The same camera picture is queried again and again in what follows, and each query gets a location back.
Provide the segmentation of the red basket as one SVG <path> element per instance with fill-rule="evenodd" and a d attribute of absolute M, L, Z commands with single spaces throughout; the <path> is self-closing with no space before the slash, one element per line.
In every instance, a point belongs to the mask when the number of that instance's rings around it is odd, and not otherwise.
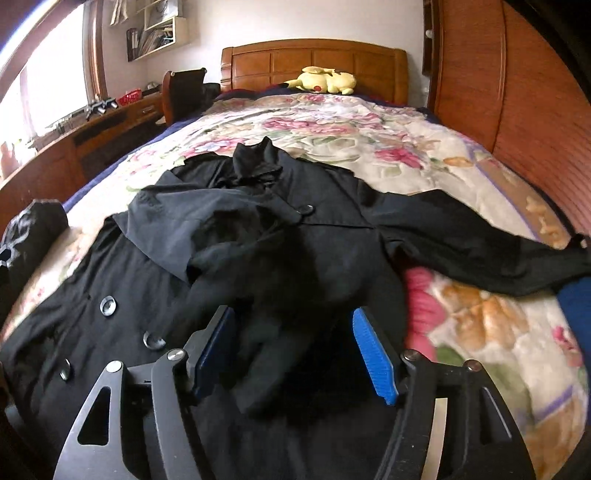
<path fill-rule="evenodd" d="M 116 99 L 117 104 L 121 107 L 128 106 L 142 99 L 142 90 L 130 90 Z"/>

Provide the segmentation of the shiny black jacket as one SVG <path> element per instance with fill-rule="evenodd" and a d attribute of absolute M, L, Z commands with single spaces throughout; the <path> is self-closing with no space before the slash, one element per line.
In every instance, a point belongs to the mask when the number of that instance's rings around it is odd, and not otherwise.
<path fill-rule="evenodd" d="M 1 238 L 1 324 L 67 228 L 66 212 L 57 200 L 34 200 L 9 221 Z"/>

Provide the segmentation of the white wall shelf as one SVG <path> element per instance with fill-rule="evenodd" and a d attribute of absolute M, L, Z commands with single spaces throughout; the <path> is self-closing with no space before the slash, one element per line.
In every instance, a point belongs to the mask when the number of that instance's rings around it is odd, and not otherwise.
<path fill-rule="evenodd" d="M 188 41 L 184 1 L 112 1 L 110 25 L 124 24 L 128 62 L 153 56 Z"/>

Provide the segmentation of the wooden wardrobe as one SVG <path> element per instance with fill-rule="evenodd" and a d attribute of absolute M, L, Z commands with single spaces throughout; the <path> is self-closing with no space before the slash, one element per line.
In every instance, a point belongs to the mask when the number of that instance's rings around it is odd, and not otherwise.
<path fill-rule="evenodd" d="M 590 230 L 590 103 L 508 1 L 434 1 L 428 106 Z"/>

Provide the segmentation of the wooden headboard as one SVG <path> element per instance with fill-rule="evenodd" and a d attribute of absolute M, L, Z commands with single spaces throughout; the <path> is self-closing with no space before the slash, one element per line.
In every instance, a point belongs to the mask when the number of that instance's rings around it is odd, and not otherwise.
<path fill-rule="evenodd" d="M 353 74 L 358 95 L 395 105 L 409 103 L 406 51 L 338 39 L 288 39 L 226 47 L 221 53 L 221 90 L 263 91 L 297 78 L 308 66 Z"/>

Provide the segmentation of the floral bed blanket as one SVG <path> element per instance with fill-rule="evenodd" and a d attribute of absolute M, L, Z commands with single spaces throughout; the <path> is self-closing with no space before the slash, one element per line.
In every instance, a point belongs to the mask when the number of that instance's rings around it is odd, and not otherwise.
<path fill-rule="evenodd" d="M 8 338 L 79 265 L 104 219 L 193 155 L 229 155 L 269 138 L 288 154 L 349 169 L 377 191 L 442 190 L 497 228 L 556 248 L 569 239 L 551 207 L 468 137 L 415 108 L 358 97 L 253 92 L 219 100 L 126 156 L 68 207 L 54 243 L 12 307 Z M 439 361 L 481 361 L 514 415 L 541 479 L 554 476 L 581 443 L 589 412 L 587 372 L 573 326 L 589 316 L 584 286 L 563 298 L 511 299 L 440 274 L 410 274 L 414 346 Z"/>

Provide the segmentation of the wooden desk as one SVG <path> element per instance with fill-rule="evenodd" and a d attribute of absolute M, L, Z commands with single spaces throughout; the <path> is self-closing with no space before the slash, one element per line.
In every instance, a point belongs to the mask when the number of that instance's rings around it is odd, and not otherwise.
<path fill-rule="evenodd" d="M 150 94 L 97 116 L 44 147 L 1 182 L 0 222 L 8 222 L 35 199 L 69 200 L 101 172 L 159 135 L 164 127 L 161 95 Z"/>

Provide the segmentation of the yellow plush toy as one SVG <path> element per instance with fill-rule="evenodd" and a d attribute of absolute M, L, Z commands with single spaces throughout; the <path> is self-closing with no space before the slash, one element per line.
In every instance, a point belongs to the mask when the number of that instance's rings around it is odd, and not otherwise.
<path fill-rule="evenodd" d="M 356 77 L 341 70 L 308 66 L 297 79 L 284 81 L 283 86 L 311 93 L 351 95 L 356 88 Z"/>

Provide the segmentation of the wooden chair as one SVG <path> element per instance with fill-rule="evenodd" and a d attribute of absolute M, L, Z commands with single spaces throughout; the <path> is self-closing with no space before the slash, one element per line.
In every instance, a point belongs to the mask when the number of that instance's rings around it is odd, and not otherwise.
<path fill-rule="evenodd" d="M 161 85 L 163 115 L 167 126 L 195 112 L 202 112 L 221 94 L 221 84 L 206 83 L 205 68 L 167 71 Z"/>

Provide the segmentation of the black trench coat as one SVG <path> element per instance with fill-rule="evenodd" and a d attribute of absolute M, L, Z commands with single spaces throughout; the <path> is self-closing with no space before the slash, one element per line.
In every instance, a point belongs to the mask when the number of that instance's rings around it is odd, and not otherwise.
<path fill-rule="evenodd" d="M 213 479 L 378 479 L 396 411 L 375 391 L 353 311 L 427 357 L 409 342 L 415 265 L 518 297 L 587 275 L 590 254 L 497 229 L 441 190 L 378 192 L 270 140 L 185 160 L 105 219 L 3 344 L 2 477 L 54 478 L 104 367 L 155 362 L 226 305 L 235 330 L 218 381 L 189 408 Z M 165 479 L 152 407 L 133 408 L 131 467 Z"/>

